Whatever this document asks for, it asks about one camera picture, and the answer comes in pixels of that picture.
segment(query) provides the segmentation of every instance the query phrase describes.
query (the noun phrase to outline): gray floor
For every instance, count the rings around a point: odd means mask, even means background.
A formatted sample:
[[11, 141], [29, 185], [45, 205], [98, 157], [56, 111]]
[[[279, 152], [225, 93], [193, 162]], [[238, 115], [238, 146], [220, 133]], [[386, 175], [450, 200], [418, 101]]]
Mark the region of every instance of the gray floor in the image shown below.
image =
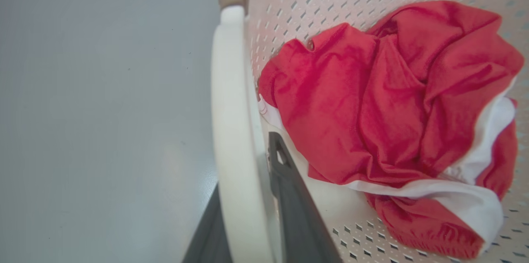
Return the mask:
[[0, 0], [0, 262], [178, 263], [217, 176], [217, 0]]

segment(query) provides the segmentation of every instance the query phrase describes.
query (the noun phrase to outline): laundry basket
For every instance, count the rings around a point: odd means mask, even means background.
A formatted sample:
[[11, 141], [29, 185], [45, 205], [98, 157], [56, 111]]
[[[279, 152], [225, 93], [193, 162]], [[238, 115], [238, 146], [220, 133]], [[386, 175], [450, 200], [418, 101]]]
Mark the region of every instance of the laundry basket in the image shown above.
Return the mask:
[[[257, 79], [283, 44], [347, 22], [366, 31], [389, 12], [430, 0], [219, 0], [213, 43], [212, 112], [221, 208], [235, 262], [280, 262], [281, 238], [267, 166], [268, 132], [281, 133], [325, 225], [346, 263], [458, 263], [399, 244], [363, 193], [306, 177], [307, 162], [288, 135], [259, 116]], [[453, 0], [499, 13], [500, 35], [529, 58], [529, 0]], [[524, 67], [509, 95], [518, 100], [515, 178], [503, 200], [505, 222], [476, 262], [529, 261], [529, 74]]]

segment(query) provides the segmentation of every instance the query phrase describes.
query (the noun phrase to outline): red cloth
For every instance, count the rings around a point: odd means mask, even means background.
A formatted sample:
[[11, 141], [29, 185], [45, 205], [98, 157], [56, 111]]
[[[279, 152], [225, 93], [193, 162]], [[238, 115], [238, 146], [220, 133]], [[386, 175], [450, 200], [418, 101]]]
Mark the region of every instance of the red cloth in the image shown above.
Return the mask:
[[[500, 24], [448, 1], [401, 7], [366, 33], [340, 24], [315, 36], [313, 50], [287, 42], [263, 69], [259, 93], [279, 109], [313, 178], [395, 188], [433, 179], [468, 152], [482, 109], [522, 68]], [[476, 184], [503, 197], [515, 156], [512, 122]], [[404, 244], [460, 258], [483, 244], [436, 201], [366, 195]]]

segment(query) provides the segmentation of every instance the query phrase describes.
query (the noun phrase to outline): laundry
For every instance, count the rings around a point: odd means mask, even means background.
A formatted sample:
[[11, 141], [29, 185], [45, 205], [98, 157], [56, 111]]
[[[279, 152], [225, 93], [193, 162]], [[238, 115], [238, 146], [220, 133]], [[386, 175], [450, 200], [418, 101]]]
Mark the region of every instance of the laundry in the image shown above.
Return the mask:
[[348, 24], [294, 39], [259, 78], [259, 108], [285, 129], [309, 176], [365, 192], [402, 244], [457, 258], [486, 251], [517, 153], [523, 56], [501, 17], [414, 3], [367, 32]]

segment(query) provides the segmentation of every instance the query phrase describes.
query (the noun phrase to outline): perforated plastic wall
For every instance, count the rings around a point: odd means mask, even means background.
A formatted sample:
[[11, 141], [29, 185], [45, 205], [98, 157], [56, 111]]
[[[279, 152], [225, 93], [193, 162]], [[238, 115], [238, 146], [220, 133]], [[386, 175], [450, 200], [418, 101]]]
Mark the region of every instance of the perforated plastic wall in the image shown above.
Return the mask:
[[[427, 0], [250, 0], [249, 34], [255, 81], [285, 41], [307, 41], [341, 22], [363, 31], [397, 7]], [[529, 58], [529, 0], [454, 0], [503, 16], [500, 35]], [[479, 258], [483, 263], [529, 261], [529, 73], [524, 67], [510, 96], [518, 100], [516, 116], [519, 154], [516, 178], [503, 201], [505, 223], [495, 244]], [[297, 152], [295, 161], [306, 172], [306, 161]], [[344, 262], [458, 263], [400, 245], [387, 233], [363, 196], [347, 188], [306, 179]]]

